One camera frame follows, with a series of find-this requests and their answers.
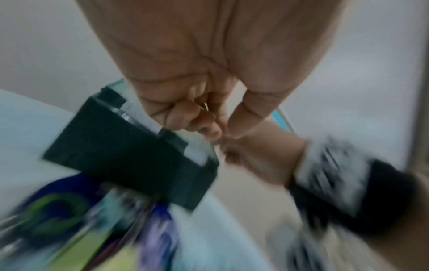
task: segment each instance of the fingers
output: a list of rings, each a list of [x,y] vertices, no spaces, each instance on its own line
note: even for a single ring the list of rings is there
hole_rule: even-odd
[[[277,108],[287,93],[256,93],[248,89],[243,96],[243,101],[229,118],[230,135],[239,138],[258,125]]]

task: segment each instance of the black wristband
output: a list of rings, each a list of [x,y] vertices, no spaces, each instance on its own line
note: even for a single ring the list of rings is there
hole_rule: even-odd
[[[321,157],[326,155],[326,150],[330,150],[328,153],[332,153],[332,149],[330,149],[332,146],[329,144],[324,146],[322,153],[320,153]],[[347,169],[344,170],[342,161],[331,161],[335,164],[337,174],[326,175],[323,172],[329,169],[328,172],[332,173],[332,167],[328,163],[328,165],[324,164],[324,171],[320,170],[320,163],[314,162],[314,157],[313,155],[313,162],[307,162],[306,170],[318,172],[318,178],[314,178],[311,182],[297,179],[296,185],[290,189],[297,208],[317,216],[328,217],[331,223],[341,225],[359,235],[375,235],[387,231],[407,213],[416,197],[415,179],[382,161],[367,159],[368,173],[360,175],[365,176],[366,180],[362,181],[361,178],[354,178],[355,176],[353,176],[351,179],[359,182],[359,185],[350,189],[347,186],[353,186],[353,183],[347,183],[342,179],[344,176],[350,176],[350,170],[344,174]],[[327,180],[327,183],[332,184],[333,187],[328,185],[326,188],[326,186],[320,185],[321,172],[322,181]],[[313,175],[300,175],[299,173],[297,175],[300,178],[303,176],[306,178],[314,177],[314,173]],[[342,204],[338,199],[344,199],[344,194],[353,196],[355,200],[348,200],[347,204]]]

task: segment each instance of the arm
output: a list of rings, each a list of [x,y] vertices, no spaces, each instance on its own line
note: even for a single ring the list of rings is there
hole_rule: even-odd
[[[293,185],[293,172],[307,143],[265,121],[240,139],[223,138],[220,145],[227,163],[243,166],[282,189]],[[417,180],[417,185],[417,196],[404,215],[383,234],[364,238],[373,250],[402,271],[429,270],[429,190],[422,180]]]

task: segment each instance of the white table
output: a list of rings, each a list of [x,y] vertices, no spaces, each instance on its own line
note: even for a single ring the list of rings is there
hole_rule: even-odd
[[[0,89],[0,215],[42,185],[77,173],[40,159],[72,117],[71,112]],[[207,248],[230,255],[242,270],[273,270],[244,228],[210,193],[192,215],[178,207],[172,214],[179,228],[201,233]]]

